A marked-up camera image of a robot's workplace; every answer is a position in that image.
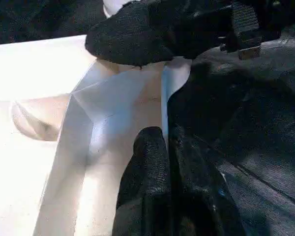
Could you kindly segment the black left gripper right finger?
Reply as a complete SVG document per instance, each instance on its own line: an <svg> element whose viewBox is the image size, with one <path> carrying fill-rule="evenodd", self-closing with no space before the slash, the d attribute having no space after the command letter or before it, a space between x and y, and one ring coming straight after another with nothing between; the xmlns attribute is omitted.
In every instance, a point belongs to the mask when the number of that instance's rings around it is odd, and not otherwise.
<svg viewBox="0 0 295 236"><path fill-rule="evenodd" d="M199 140L182 127L169 133L177 180L179 234L244 236L238 208L219 170L202 152Z"/></svg>

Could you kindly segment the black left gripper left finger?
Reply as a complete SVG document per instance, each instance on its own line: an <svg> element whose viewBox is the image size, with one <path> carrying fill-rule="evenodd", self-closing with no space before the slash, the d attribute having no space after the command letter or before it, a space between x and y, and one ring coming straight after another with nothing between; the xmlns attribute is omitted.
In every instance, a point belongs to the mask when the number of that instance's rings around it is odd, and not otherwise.
<svg viewBox="0 0 295 236"><path fill-rule="evenodd" d="M162 130L142 129L121 177L112 234L171 236L173 234L170 162Z"/></svg>

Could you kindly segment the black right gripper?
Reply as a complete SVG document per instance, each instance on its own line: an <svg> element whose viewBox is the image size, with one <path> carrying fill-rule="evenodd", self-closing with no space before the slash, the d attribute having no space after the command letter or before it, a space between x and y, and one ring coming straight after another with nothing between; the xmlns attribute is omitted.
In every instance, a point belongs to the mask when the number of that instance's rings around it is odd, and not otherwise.
<svg viewBox="0 0 295 236"><path fill-rule="evenodd" d="M195 59L219 47L247 60L294 23L295 0L189 0L167 37L175 56Z"/></svg>

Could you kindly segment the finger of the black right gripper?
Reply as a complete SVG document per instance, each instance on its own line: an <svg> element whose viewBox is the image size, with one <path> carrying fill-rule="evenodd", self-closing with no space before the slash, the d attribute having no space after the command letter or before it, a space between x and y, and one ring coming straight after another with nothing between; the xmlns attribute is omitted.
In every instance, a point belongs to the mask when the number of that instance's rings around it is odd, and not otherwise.
<svg viewBox="0 0 295 236"><path fill-rule="evenodd" d="M175 51L169 28L174 18L168 0L130 1L89 30L85 49L98 59L123 65L171 60Z"/></svg>

